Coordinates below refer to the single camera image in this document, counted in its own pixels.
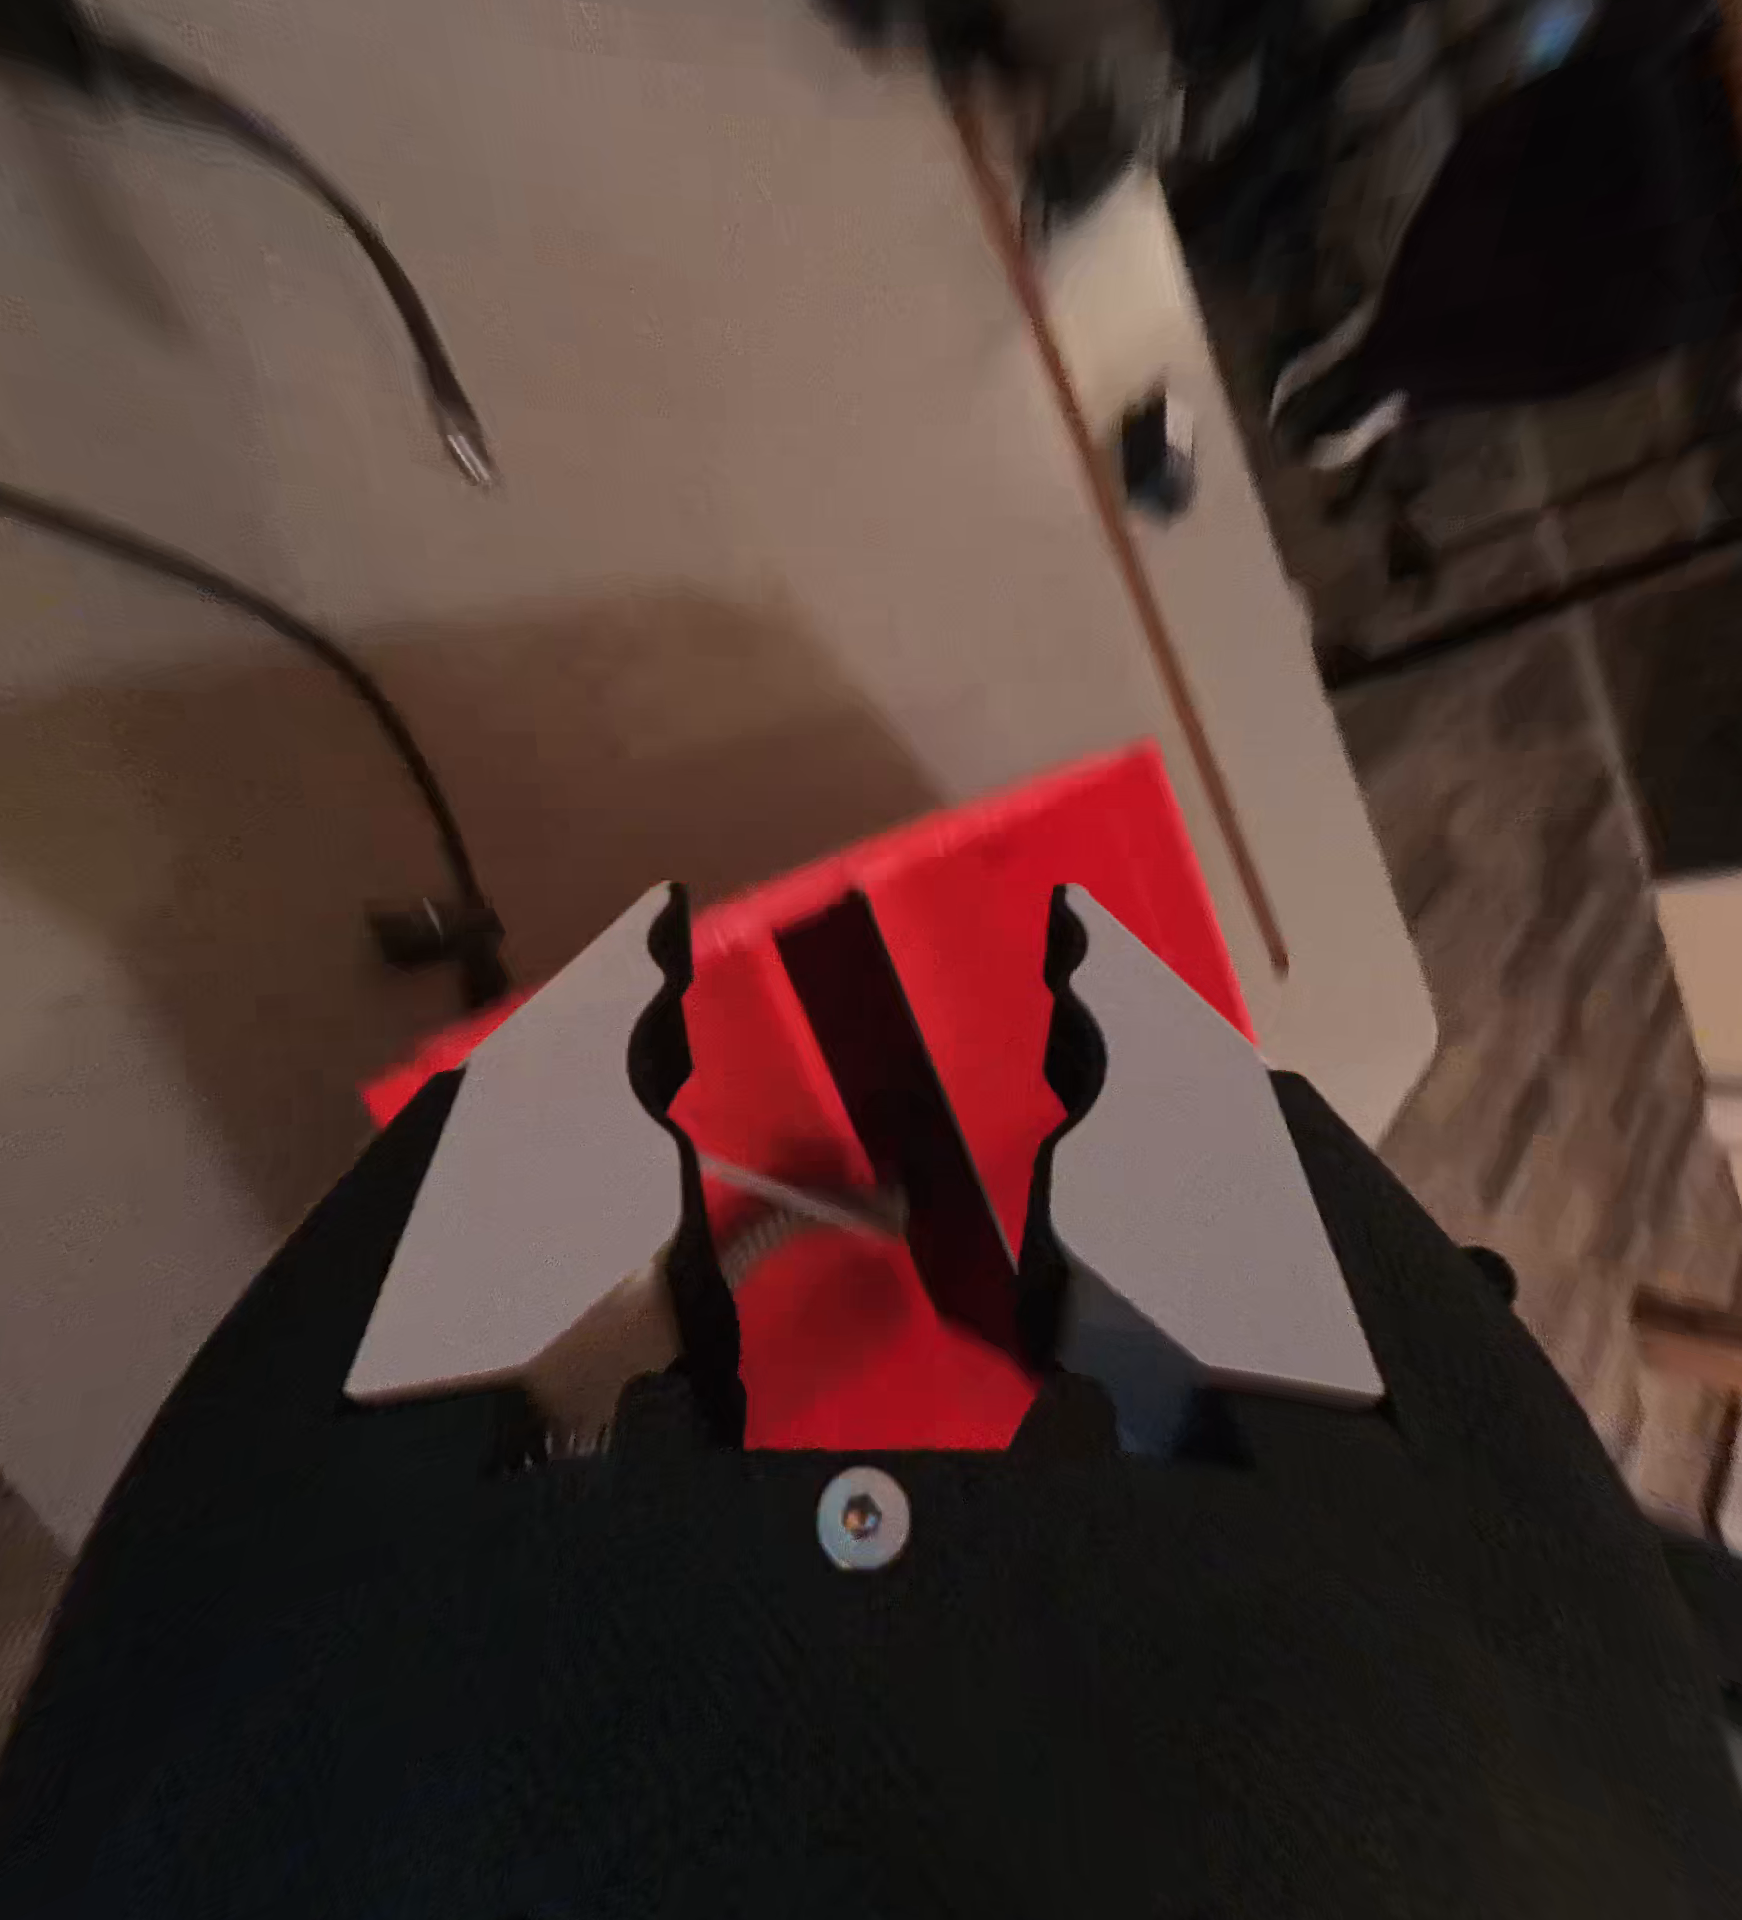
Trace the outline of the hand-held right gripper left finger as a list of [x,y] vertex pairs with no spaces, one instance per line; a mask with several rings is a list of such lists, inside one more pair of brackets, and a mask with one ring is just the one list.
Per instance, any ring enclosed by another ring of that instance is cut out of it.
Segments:
[[716,1443],[747,1392],[700,1156],[689,890],[660,882],[466,1056],[345,1381],[362,1404],[523,1381],[611,1289],[657,1277]]

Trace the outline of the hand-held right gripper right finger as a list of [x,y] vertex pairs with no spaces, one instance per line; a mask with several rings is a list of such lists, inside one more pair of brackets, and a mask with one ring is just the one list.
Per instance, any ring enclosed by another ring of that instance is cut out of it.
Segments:
[[1388,1386],[1257,1047],[1076,882],[1053,890],[1025,1362],[1108,1404],[1124,1452],[1243,1452],[1238,1396]]

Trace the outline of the red plastic bin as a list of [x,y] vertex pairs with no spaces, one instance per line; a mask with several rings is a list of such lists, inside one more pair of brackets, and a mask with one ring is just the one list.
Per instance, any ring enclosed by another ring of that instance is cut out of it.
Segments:
[[[1010,1360],[936,1314],[905,1248],[902,1205],[860,1145],[776,946],[779,928],[848,890],[869,897],[1020,1287],[1032,1160],[1060,1122],[1044,1079],[1051,1008],[1044,959],[1050,903],[1065,882],[1121,911],[1251,1038],[1152,748],[1089,758],[933,813],[705,917],[690,908],[695,982],[685,1013],[695,1069],[672,1113],[699,1150],[714,1253],[736,1303],[745,1446],[1001,1452],[1032,1419],[1033,1441],[1051,1427],[1050,1446],[1124,1452],[1095,1388],[1041,1375],[1025,1357]],[[388,1126],[434,1083],[453,1094],[469,1049],[553,977],[426,1041],[366,1087],[370,1113]],[[657,1277],[638,1273],[523,1381],[404,1402],[519,1388],[557,1443],[588,1448],[605,1441],[622,1388],[668,1365],[666,1302]]]

